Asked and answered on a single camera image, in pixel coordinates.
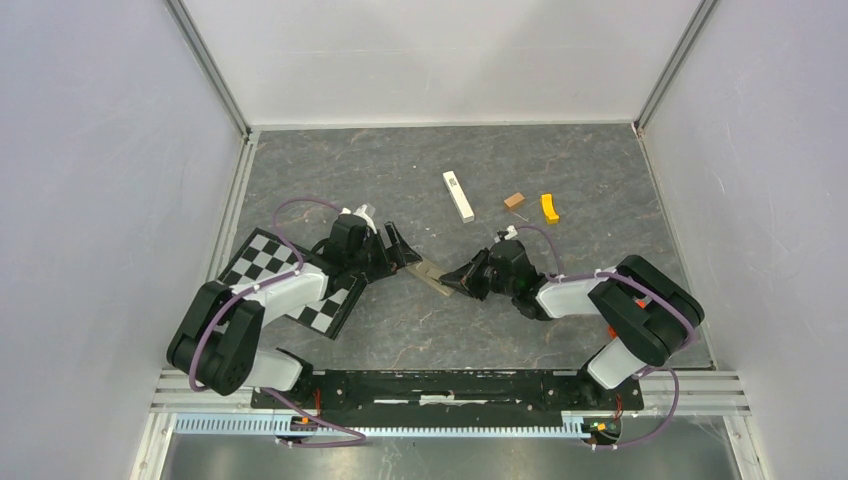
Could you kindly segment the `white remote with buttons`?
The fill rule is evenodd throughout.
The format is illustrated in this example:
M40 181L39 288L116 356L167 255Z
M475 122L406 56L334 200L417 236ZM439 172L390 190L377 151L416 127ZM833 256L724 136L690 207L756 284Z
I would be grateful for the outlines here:
M422 259L421 261L410 263L405 267L405 270L446 297L450 297L454 293L453 289L443 285L439 281L439 278L445 274L445 271L430 260Z

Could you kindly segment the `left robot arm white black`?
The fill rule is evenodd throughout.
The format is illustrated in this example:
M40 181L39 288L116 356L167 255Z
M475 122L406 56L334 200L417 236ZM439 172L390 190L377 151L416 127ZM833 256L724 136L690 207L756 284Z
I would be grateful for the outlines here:
M305 361L281 350L260 350L263 328L338 292L356 300L357 287L422 260L393 223L377 228L366 213L349 210L310 251L263 231L248 245L253 259L277 260L281 272L263 277L256 270L241 284L203 284L166 350L166 360L188 374L194 391L226 396L243 386L264 387L295 408L312 399L314 381L303 373Z

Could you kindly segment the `white black remote control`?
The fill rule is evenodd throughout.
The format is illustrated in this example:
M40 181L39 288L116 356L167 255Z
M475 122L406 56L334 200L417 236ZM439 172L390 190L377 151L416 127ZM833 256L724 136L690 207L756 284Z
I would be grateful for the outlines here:
M474 211L455 172L446 171L442 178L462 222L472 222L475 219Z

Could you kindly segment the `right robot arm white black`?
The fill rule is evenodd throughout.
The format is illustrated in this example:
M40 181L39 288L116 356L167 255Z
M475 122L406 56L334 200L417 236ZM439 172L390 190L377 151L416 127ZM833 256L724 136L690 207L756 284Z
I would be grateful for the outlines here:
M535 267L520 241L502 240L438 281L477 300L504 295L534 320L601 316L615 336L587 361L577 382L580 400L591 408L606 406L634 375L663 367L694 342L705 318L685 288L639 255L588 274L553 275Z

